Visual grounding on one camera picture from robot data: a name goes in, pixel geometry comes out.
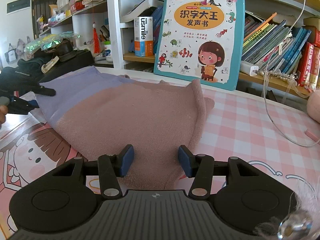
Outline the person's left hand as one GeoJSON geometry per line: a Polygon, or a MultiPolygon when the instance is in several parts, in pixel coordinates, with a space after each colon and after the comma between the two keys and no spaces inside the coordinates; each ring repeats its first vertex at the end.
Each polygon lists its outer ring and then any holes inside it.
{"type": "Polygon", "coordinates": [[[5,105],[0,105],[0,126],[6,122],[6,115],[8,113],[8,107],[5,105]]]}

